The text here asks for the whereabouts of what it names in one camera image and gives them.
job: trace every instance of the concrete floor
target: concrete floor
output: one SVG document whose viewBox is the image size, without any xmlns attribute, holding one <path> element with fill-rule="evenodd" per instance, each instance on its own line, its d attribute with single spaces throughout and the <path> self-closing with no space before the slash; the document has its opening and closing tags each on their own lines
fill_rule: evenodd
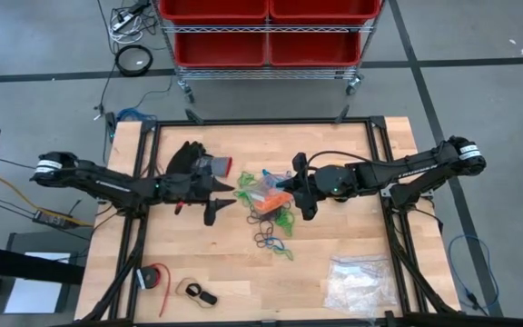
<svg viewBox="0 0 523 327">
<path fill-rule="evenodd" d="M 523 56 L 523 1 L 398 2 L 419 60 Z M 106 10 L 120 3 L 103 0 Z M 158 37 L 145 37 L 143 42 L 163 46 Z M 165 51 L 153 54 L 154 68 L 171 67 Z M 406 59 L 387 8 L 366 60 Z M 0 0 L 0 75 L 103 72 L 110 70 L 112 60 L 94 2 Z M 194 82 L 197 103 L 193 110 L 203 118 L 333 117 L 348 103 L 350 115 L 408 116 L 419 149 L 433 146 L 411 70 L 377 68 L 362 73 L 366 80 L 353 97 L 345 97 L 345 83 L 338 81 Z M 502 311 L 508 317 L 523 317 L 523 64 L 424 68 L 422 73 L 445 136 L 457 134 L 476 141 L 488 160 L 481 176 L 463 178 L 461 183 L 478 235 L 491 250 Z M 135 105 L 145 92 L 165 89 L 170 78 L 113 79 L 105 106 L 117 112 Z M 104 83 L 104 79 L 0 83 L 0 157 L 34 164 L 38 154 L 62 150 L 100 163 L 104 122 L 93 121 L 92 108 L 99 102 Z M 173 85 L 168 94 L 151 95 L 141 109 L 172 120 L 184 119 L 186 107 L 182 92 Z M 75 190 L 47 192 L 28 182 L 31 173 L 0 163 L 1 175 L 45 207 L 65 212 L 82 198 L 74 216 L 92 221 L 96 205 L 87 195 Z M 23 205 L 1 185 L 0 197 Z M 437 215 L 445 223 L 447 245 L 462 233 L 448 186 L 437 192 L 435 202 Z M 0 210 L 0 248 L 5 248 L 9 233 L 47 230 Z M 461 277 L 480 295 L 464 243 L 456 246 L 454 262 Z M 67 323 L 73 310 L 44 320 L 3 317 L 0 326 Z"/>
</svg>

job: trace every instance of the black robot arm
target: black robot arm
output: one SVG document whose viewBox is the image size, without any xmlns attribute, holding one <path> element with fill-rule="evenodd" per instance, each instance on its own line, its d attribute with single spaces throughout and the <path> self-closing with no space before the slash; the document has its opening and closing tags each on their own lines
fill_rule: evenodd
<svg viewBox="0 0 523 327">
<path fill-rule="evenodd" d="M 311 161 L 323 154 L 344 154 L 362 162 L 344 166 L 331 164 L 318 169 L 311 167 Z M 437 189 L 449 178 L 477 175 L 486 167 L 475 143 L 455 136 L 429 151 L 393 162 L 377 162 L 353 154 L 325 151 L 313 155 L 310 160 L 306 160 L 306 154 L 299 153 L 292 164 L 297 174 L 278 186 L 293 194 L 304 220 L 314 218 L 318 201 L 327 198 L 346 201 L 351 197 L 373 195 L 400 178 L 423 173 L 410 183 L 394 184 L 389 189 L 393 207 L 403 209 L 416 203 L 422 193 Z"/>
<path fill-rule="evenodd" d="M 79 160 L 74 154 L 51 152 L 40 155 L 30 179 L 47 187 L 73 187 L 93 198 L 109 201 L 119 214 L 139 217 L 146 206 L 158 203 L 204 204 L 204 222 L 211 226 L 217 210 L 235 200 L 211 201 L 212 192 L 231 191 L 233 187 L 218 182 L 210 174 L 166 173 L 155 177 L 134 178 L 117 173 L 91 161 Z"/>
</svg>

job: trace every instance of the black metal frame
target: black metal frame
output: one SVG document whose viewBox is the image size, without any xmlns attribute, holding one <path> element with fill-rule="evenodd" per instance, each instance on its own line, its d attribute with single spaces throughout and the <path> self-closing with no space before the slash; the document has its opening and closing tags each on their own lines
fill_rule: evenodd
<svg viewBox="0 0 523 327">
<path fill-rule="evenodd" d="M 385 125 L 384 117 L 382 116 L 372 116 L 372 117 L 348 117 L 344 118 L 343 124 L 364 124 L 367 132 L 367 139 L 370 145 L 370 154 L 372 159 L 379 160 L 379 151 L 375 139 L 375 127 L 380 133 L 382 146 L 385 152 L 387 160 L 392 160 L 392 152 L 390 149 L 389 136 L 387 134 L 387 128 Z M 204 126 L 220 126 L 220 125 L 254 125 L 254 124 L 334 124 L 334 120 L 331 118 L 286 118 L 286 119 L 246 119 L 246 120 L 208 120 L 204 121 L 202 125 Z M 149 175 L 153 175 L 156 170 L 156 158 L 159 150 L 159 141 L 160 141 L 160 131 L 164 127 L 179 127 L 179 126 L 195 126 L 195 122 L 192 121 L 161 121 L 161 122 L 143 122 L 141 128 L 141 133 L 139 136 L 138 149 L 136 153 L 136 162 L 134 164 L 133 175 L 138 177 L 141 174 L 143 167 L 143 157 L 146 147 L 147 135 L 150 131 L 153 131 L 153 142 L 152 149 L 150 153 L 150 159 L 148 163 L 148 172 Z M 392 222 L 392 210 L 390 208 L 389 201 L 381 198 L 381 205 L 385 215 L 385 220 L 390 220 Z M 146 226 L 147 226 L 147 217 L 149 214 L 149 208 L 146 208 L 146 214 L 141 217 L 140 226 L 138 229 L 138 238 L 141 238 L 142 245 L 144 244 L 144 239 L 146 237 Z M 123 239 L 121 240 L 121 249 L 118 256 L 118 264 L 116 271 L 120 271 L 123 266 L 123 263 L 126 260 L 128 248 L 130 245 L 130 237 L 133 229 L 133 217 L 126 217 L 124 228 L 123 228 Z M 414 252 L 414 247 L 412 246 L 412 238 L 410 235 L 409 223 L 405 217 L 400 219 L 401 228 L 403 229 L 403 241 L 407 245 L 406 252 L 409 258 L 416 265 L 416 255 Z M 387 235 L 390 236 L 391 233 L 395 233 L 394 225 L 389 225 L 385 223 L 387 229 Z M 139 268 L 142 265 L 142 256 L 143 248 L 141 249 L 141 259 L 135 266 Z M 400 299 L 400 308 L 403 311 L 403 314 L 411 312 L 409 296 L 407 294 L 407 286 L 405 284 L 405 278 L 402 271 L 402 264 L 399 257 L 390 252 L 391 260 L 393 263 L 393 270 L 395 274 L 395 279 L 398 285 L 398 296 Z M 126 309 L 126 318 L 133 320 L 135 309 L 136 309 L 136 297 L 138 293 L 138 285 L 136 284 L 136 279 L 132 278 L 131 289 L 128 297 L 128 304 Z M 425 302 L 424 296 L 419 289 L 419 286 L 415 284 L 415 289 L 417 290 L 417 299 L 419 304 L 419 309 L 422 312 L 427 311 L 427 303 Z M 113 302 L 110 306 L 109 319 L 118 318 L 118 307 L 120 304 L 120 292 L 116 294 L 113 299 Z M 388 318 L 379 318 L 376 323 L 378 325 L 386 325 Z M 146 326 L 146 327 L 157 327 L 157 326 L 252 326 L 252 325 L 264 325 L 267 322 L 177 322 L 177 323 L 136 323 L 137 326 Z M 316 325 L 316 326 L 359 326 L 359 325 L 371 325 L 371 322 L 366 322 L 357 319 L 343 319 L 343 320 L 308 320 L 308 321 L 283 321 L 279 322 L 280 326 L 300 326 L 303 325 Z"/>
</svg>

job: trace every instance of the orange object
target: orange object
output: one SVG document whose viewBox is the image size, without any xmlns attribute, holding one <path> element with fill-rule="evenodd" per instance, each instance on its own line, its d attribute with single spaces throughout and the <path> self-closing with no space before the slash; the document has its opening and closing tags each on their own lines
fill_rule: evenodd
<svg viewBox="0 0 523 327">
<path fill-rule="evenodd" d="M 253 207 L 256 212 L 265 214 L 280 208 L 287 202 L 291 201 L 291 199 L 292 196 L 290 193 L 271 189 L 270 194 L 265 197 L 264 201 L 253 200 Z"/>
</svg>

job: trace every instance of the metal wire shelf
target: metal wire shelf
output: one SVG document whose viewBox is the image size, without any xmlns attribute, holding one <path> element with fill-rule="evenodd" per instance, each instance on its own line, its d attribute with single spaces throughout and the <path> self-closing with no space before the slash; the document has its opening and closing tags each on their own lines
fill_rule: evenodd
<svg viewBox="0 0 523 327">
<path fill-rule="evenodd" d="M 357 68 L 325 67 L 325 68 L 281 68 L 268 66 L 257 69 L 211 69 L 179 67 L 179 77 L 186 80 L 268 80 L 268 79 L 341 79 L 356 78 Z"/>
<path fill-rule="evenodd" d="M 174 33 L 370 33 L 373 26 L 363 25 L 165 25 Z"/>
</svg>

